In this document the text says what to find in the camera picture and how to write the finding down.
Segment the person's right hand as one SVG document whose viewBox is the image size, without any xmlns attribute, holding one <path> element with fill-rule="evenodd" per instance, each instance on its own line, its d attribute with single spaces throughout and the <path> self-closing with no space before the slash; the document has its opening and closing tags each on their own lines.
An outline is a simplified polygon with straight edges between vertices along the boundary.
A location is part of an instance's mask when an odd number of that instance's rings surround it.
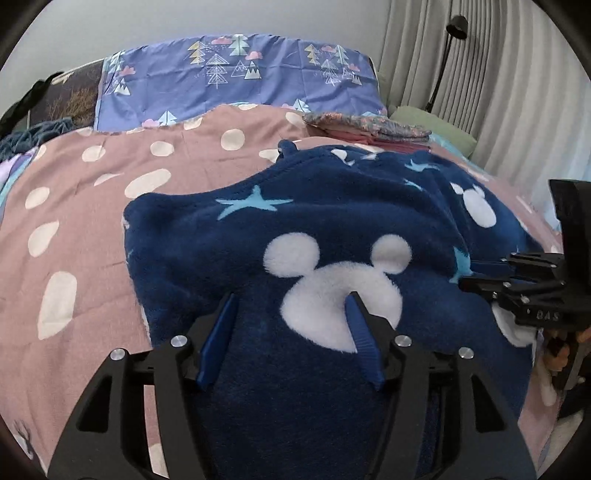
<svg viewBox="0 0 591 480">
<path fill-rule="evenodd" d="M 565 340 L 569 334 L 571 334 L 571 331 L 567 330 L 545 329 L 543 331 L 543 364 L 550 373 L 561 372 L 568 365 L 570 347 L 564 343 L 559 351 L 555 350 L 552 352 L 549 350 L 548 345 L 552 339 L 558 338 L 560 340 Z"/>
</svg>

